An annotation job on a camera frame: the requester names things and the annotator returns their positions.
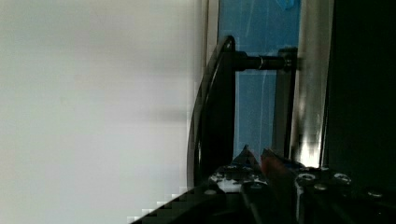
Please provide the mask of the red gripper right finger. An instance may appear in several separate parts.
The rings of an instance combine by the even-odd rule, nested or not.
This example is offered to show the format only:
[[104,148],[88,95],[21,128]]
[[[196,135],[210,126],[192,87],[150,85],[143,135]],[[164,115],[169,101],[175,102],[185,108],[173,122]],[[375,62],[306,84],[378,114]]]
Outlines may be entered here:
[[291,160],[278,156],[269,148],[261,154],[261,170],[268,179],[281,211],[295,218],[295,196],[293,168],[298,167]]

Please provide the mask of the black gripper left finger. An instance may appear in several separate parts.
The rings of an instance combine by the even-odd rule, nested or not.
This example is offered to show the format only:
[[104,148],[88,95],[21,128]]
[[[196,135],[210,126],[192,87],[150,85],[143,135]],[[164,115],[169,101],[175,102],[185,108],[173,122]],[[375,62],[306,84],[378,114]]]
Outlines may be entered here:
[[223,192],[239,192],[245,183],[265,183],[265,177],[248,145],[228,165],[220,166],[208,183]]

